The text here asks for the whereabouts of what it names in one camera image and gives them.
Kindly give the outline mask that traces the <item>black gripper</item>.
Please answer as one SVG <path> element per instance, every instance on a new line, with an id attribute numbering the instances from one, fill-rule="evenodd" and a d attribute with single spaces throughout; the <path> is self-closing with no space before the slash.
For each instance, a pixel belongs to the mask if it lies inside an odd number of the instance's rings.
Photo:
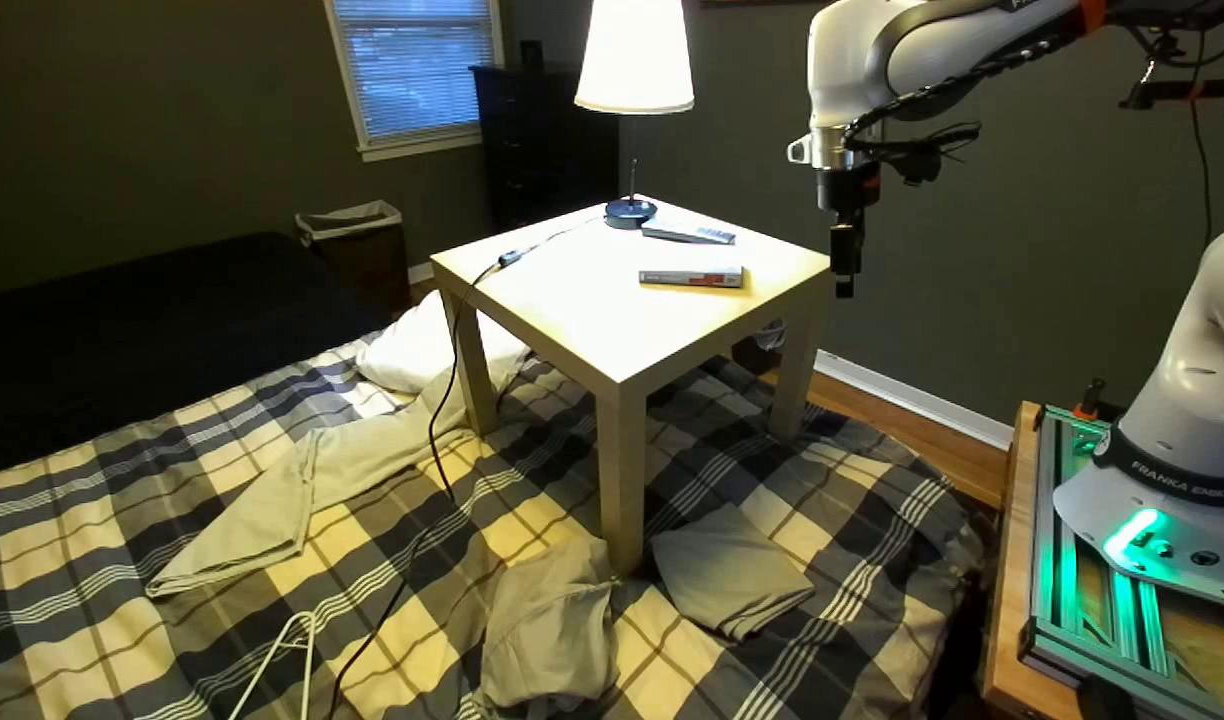
<path id="1" fill-rule="evenodd" d="M 863 255 L 863 211 L 880 202 L 880 166 L 855 151 L 843 131 L 822 136 L 817 205 L 832 220 L 832 291 L 855 297 Z"/>

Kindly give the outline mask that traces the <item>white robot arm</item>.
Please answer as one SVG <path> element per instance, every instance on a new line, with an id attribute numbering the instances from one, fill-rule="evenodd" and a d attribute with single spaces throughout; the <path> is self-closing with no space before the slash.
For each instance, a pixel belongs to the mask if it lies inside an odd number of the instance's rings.
<path id="1" fill-rule="evenodd" d="M 938 116 L 984 75 L 1105 25 L 1208 31 L 1224 0 L 828 0 L 810 20 L 810 131 L 784 156 L 817 174 L 840 297 L 860 271 L 880 167 L 927 175 L 950 145 L 950 131 L 889 139 L 880 123 Z M 1053 510 L 1118 574 L 1224 604 L 1224 234 L 1154 375 Z"/>

